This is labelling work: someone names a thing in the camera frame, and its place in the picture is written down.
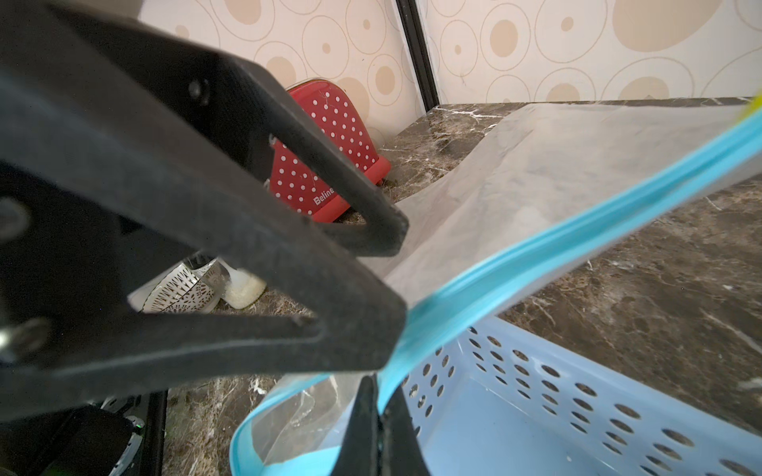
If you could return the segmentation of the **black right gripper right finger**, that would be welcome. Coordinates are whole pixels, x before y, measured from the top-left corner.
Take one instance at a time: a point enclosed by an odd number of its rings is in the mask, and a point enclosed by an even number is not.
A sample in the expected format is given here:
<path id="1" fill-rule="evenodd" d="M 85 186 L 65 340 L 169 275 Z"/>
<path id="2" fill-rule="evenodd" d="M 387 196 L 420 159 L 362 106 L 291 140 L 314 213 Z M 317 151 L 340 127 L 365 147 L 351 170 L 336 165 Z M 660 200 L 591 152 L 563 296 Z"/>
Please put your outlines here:
<path id="1" fill-rule="evenodd" d="M 401 387 L 381 414 L 379 426 L 380 475 L 430 476 Z"/>

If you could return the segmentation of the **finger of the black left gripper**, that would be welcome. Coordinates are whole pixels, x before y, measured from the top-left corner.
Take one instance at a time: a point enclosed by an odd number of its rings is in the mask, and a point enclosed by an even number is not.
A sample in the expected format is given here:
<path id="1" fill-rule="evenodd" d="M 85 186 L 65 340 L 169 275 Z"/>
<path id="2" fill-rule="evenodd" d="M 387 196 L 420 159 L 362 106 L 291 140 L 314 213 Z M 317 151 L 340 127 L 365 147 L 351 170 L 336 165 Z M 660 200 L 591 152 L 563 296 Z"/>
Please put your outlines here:
<path id="1" fill-rule="evenodd" d="M 390 171 L 348 95 L 328 81 L 294 90 L 261 65 L 71 2 L 56 19 L 356 256 L 396 255 L 404 214 L 377 190 Z"/>
<path id="2" fill-rule="evenodd" d="M 376 370 L 404 301 L 146 91 L 83 100 L 1 89 L 1 193 L 26 221 L 1 246 L 1 416 L 255 372 Z M 128 295 L 204 251 L 316 316 L 141 315 Z"/>

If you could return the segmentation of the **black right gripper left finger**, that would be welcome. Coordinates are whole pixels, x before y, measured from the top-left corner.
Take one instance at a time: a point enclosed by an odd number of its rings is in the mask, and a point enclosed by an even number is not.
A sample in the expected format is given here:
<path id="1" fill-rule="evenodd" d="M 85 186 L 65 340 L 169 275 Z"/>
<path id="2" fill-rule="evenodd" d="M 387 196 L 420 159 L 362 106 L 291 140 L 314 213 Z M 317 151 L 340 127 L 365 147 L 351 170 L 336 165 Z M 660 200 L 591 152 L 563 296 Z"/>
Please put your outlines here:
<path id="1" fill-rule="evenodd" d="M 376 376 L 361 379 L 341 451 L 331 476 L 376 476 L 379 472 L 379 412 Z"/>

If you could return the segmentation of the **clear blue zipper bag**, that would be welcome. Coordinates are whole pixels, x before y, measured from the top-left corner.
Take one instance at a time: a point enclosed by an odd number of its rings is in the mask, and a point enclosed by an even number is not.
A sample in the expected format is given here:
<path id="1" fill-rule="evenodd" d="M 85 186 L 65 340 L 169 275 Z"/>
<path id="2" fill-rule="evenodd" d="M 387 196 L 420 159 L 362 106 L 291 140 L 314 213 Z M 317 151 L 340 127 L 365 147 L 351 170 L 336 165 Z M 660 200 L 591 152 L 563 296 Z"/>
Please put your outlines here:
<path id="1" fill-rule="evenodd" d="M 519 109 L 401 202 L 411 221 L 402 251 L 369 261 L 411 308 L 391 360 L 501 319 L 668 212 L 760 170 L 761 116 L 737 105 Z"/>

